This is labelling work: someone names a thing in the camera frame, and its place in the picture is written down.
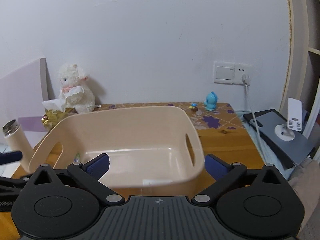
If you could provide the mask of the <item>white thermos bottle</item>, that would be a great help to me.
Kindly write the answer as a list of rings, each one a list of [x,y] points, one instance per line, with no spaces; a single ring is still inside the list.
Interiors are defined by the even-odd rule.
[[[11,120],[3,126],[3,134],[11,150],[22,153],[21,167],[25,172],[30,173],[29,164],[34,155],[34,150],[25,136],[21,125],[17,120]]]

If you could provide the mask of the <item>floral table mat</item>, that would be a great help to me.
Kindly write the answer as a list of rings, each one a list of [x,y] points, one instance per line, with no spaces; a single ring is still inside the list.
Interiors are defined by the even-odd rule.
[[[202,102],[197,103],[197,111],[191,109],[191,102],[152,102],[152,103],[118,103],[96,105],[94,111],[105,111],[119,108],[174,106],[185,111],[196,129],[244,129],[244,125],[229,103],[218,103],[216,109],[208,111]]]

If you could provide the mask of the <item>beige plastic storage basket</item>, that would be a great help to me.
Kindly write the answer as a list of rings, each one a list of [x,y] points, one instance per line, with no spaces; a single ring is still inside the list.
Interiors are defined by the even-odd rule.
[[[86,163],[105,153],[110,167],[100,182],[124,197],[188,196],[204,168],[198,133],[184,110],[174,106],[109,109],[69,116],[40,143],[30,163],[34,172],[56,144],[55,169],[75,157]]]

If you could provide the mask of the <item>pink headboard panel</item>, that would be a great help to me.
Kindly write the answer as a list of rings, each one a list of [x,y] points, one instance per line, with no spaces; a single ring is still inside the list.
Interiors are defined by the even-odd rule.
[[[46,100],[47,64],[40,58],[1,78],[1,127],[18,120],[31,146],[36,146],[46,135],[41,123]]]

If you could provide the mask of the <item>gold tissue pack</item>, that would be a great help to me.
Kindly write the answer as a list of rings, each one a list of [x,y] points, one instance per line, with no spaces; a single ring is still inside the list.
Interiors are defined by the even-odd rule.
[[[47,131],[52,130],[63,119],[77,114],[74,108],[67,107],[65,99],[43,101],[42,105],[45,109],[45,114],[41,118],[41,122]]]

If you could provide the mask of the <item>grey laptop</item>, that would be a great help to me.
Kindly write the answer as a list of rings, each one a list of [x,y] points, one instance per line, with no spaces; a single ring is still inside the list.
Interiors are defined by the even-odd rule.
[[[245,114],[244,119],[258,128],[260,137],[275,153],[285,168],[299,165],[306,157],[314,157],[316,149],[312,142],[299,131],[290,130],[287,120],[275,109]]]

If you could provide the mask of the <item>blue cartoon figurine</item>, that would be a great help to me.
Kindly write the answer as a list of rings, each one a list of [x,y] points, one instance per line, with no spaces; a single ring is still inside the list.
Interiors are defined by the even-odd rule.
[[[204,108],[207,111],[214,111],[216,109],[217,105],[217,95],[214,92],[210,92],[207,96],[206,99],[204,100]]]

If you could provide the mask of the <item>white phone stand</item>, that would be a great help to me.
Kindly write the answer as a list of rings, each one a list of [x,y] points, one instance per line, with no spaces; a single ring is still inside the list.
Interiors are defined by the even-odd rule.
[[[287,100],[287,122],[275,127],[274,132],[282,141],[289,142],[295,139],[295,132],[303,129],[302,102],[294,98]]]

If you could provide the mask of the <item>small mushroom figurine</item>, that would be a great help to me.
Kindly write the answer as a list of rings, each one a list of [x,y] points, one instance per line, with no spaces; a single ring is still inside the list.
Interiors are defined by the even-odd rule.
[[[193,112],[197,112],[198,111],[198,107],[197,107],[197,103],[192,103],[189,108],[193,111]]]

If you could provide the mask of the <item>white plush lamb toy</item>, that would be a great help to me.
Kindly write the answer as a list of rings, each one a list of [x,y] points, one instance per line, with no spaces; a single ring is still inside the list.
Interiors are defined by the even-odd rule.
[[[88,78],[89,75],[77,64],[64,64],[59,69],[59,99],[78,114],[92,112],[95,107],[95,96],[86,83]]]

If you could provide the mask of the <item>beige cloth garment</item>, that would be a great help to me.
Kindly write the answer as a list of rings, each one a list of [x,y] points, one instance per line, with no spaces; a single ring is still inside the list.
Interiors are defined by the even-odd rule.
[[[299,239],[319,239],[319,163],[306,158],[291,173],[289,184],[305,210]]]

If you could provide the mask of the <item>white wall switch socket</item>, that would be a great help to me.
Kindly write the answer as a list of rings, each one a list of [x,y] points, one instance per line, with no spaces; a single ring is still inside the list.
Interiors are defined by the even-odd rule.
[[[213,82],[230,85],[245,85],[243,75],[252,77],[254,67],[250,64],[215,61],[213,66]]]

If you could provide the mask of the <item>white door frame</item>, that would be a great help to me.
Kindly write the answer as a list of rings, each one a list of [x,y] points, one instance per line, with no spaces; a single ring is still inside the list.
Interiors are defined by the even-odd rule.
[[[319,0],[288,0],[290,56],[280,113],[287,115],[287,100],[302,102],[310,116],[303,130],[311,135],[319,114]]]

